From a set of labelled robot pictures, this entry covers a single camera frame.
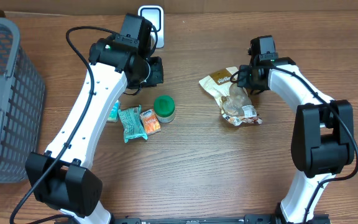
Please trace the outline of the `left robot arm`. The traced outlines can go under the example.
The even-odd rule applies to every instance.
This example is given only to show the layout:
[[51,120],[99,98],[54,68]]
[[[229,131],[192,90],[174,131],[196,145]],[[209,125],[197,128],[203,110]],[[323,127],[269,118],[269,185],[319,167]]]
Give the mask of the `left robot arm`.
[[94,154],[115,102],[123,94],[163,82],[154,55],[157,28],[127,14],[119,32],[110,31],[83,58],[84,84],[60,132],[43,154],[29,154],[25,170],[35,199],[58,210],[65,223],[114,223],[100,201],[103,183],[92,173]]

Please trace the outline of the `light green wipes packet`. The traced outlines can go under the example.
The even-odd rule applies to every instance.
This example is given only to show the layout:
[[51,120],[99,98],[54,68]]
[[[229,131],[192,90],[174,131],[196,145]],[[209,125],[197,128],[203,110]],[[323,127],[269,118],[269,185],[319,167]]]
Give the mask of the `light green wipes packet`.
[[124,142],[130,139],[143,138],[148,140],[148,136],[140,121],[141,105],[138,107],[128,108],[126,110],[118,110],[119,119],[124,128]]

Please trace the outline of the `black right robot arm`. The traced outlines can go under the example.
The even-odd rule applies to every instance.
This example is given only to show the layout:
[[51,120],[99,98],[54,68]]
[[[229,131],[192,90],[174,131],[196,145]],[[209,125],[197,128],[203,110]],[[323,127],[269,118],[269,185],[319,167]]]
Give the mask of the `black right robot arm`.
[[248,214],[245,223],[330,223],[314,209],[330,182],[358,172],[352,105],[319,91],[289,57],[279,57],[271,35],[250,41],[250,62],[231,81],[262,93],[270,90],[295,112],[291,158],[297,169],[286,197],[273,214]]

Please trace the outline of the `green Kleenex tissue pack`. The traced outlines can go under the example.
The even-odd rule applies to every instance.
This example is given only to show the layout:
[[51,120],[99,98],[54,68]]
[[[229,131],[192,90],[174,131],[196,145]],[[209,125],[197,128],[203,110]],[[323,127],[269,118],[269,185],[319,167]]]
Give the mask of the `green Kleenex tissue pack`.
[[118,111],[120,109],[121,102],[117,100],[107,118],[107,122],[116,123],[119,119]]

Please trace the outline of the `green lidded jar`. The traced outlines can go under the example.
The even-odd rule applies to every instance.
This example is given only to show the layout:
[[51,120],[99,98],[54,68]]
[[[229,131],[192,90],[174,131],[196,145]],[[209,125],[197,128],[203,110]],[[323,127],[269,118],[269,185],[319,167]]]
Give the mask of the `green lidded jar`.
[[170,123],[175,118],[175,102],[171,96],[162,95],[154,101],[154,111],[161,123]]

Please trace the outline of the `orange tissue packet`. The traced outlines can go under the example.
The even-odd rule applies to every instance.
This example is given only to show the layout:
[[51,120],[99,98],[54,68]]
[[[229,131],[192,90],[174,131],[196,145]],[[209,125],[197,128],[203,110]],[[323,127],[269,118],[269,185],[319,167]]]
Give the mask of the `orange tissue packet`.
[[142,112],[140,114],[140,120],[148,136],[161,131],[160,123],[153,109]]

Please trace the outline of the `clear bagged bread pack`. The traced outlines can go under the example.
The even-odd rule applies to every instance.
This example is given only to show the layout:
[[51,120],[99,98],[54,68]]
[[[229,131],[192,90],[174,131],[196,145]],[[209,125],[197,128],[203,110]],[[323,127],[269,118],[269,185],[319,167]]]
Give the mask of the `clear bagged bread pack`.
[[203,90],[209,93],[221,110],[222,117],[234,126],[241,124],[262,124],[247,90],[230,81],[236,78],[237,67],[227,67],[211,73],[199,81]]

